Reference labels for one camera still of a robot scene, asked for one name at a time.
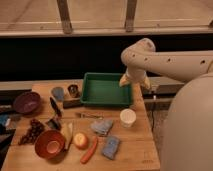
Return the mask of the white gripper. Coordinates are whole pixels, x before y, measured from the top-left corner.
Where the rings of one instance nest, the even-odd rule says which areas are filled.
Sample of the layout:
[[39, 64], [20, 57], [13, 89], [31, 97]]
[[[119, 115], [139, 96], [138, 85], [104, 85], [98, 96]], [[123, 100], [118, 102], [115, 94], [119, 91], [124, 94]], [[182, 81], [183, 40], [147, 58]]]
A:
[[126, 70], [126, 75], [123, 75], [120, 78], [119, 86], [123, 87], [128, 85], [129, 81], [132, 83], [141, 83], [141, 85], [147, 90], [151, 88], [150, 80], [148, 77], [146, 77], [146, 72], [142, 69], [128, 67]]

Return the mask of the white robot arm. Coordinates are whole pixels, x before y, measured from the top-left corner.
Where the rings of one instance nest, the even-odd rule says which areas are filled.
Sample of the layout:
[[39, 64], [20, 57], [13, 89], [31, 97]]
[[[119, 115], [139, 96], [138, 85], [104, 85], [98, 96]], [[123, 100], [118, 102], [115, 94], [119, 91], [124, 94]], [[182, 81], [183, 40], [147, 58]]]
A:
[[160, 171], [213, 171], [213, 50], [158, 52], [143, 38], [124, 49], [122, 86], [151, 87], [149, 72], [184, 83], [164, 123]]

